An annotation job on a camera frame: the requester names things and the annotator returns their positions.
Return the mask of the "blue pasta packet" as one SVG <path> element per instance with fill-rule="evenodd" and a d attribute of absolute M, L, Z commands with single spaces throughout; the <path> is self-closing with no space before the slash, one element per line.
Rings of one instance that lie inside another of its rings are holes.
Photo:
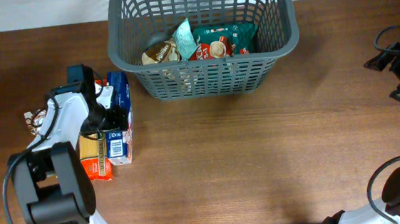
<path fill-rule="evenodd" d="M 109 131 L 106 134 L 108 160 L 114 165 L 132 163 L 133 159 L 133 113 L 131 106 L 130 86 L 124 72 L 112 71 L 107 74 L 108 85 L 114 88 L 115 96 L 112 107 L 120 108 L 123 121 L 120 126 L 126 128 Z"/>

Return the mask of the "brown Pantree snack bag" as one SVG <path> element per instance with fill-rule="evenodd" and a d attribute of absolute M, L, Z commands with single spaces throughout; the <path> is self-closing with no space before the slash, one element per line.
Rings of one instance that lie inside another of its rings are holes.
<path fill-rule="evenodd" d="M 180 61 L 181 56 L 177 50 L 174 39 L 157 42 L 149 46 L 141 57 L 143 65 Z"/>

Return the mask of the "light teal snack packet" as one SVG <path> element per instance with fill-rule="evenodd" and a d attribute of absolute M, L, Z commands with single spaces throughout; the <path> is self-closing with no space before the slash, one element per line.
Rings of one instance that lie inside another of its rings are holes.
<path fill-rule="evenodd" d="M 196 41 L 193 33 L 190 30 L 190 22 L 185 19 L 173 33 L 177 50 L 182 60 L 189 60 L 197 49 Z"/>

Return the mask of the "grey plastic basket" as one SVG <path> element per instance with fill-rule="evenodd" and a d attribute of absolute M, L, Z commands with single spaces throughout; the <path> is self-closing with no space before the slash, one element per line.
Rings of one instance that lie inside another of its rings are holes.
<path fill-rule="evenodd" d="M 109 58 L 162 100 L 255 90 L 299 40 L 292 0 L 109 0 L 108 6 Z M 192 29 L 254 24 L 254 48 L 212 60 L 143 64 L 145 50 L 183 21 Z"/>

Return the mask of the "green coffee mix bag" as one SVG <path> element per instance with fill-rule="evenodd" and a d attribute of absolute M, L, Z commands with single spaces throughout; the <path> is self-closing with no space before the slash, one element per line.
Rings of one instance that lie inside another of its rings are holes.
<path fill-rule="evenodd" d="M 247 22 L 195 29 L 193 37 L 197 47 L 190 61 L 254 53 L 257 30 L 256 24 Z"/>

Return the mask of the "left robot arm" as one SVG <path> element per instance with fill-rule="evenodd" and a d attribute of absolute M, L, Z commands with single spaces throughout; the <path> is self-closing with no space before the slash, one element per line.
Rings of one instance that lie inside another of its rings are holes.
<path fill-rule="evenodd" d="M 89 66 L 69 66 L 66 72 L 66 85 L 46 95 L 46 115 L 35 139 L 8 160 L 2 187 L 8 224 L 14 224 L 9 185 L 26 224 L 107 224 L 96 209 L 95 190 L 76 148 L 81 135 L 127 129 L 128 111 L 102 102 Z"/>

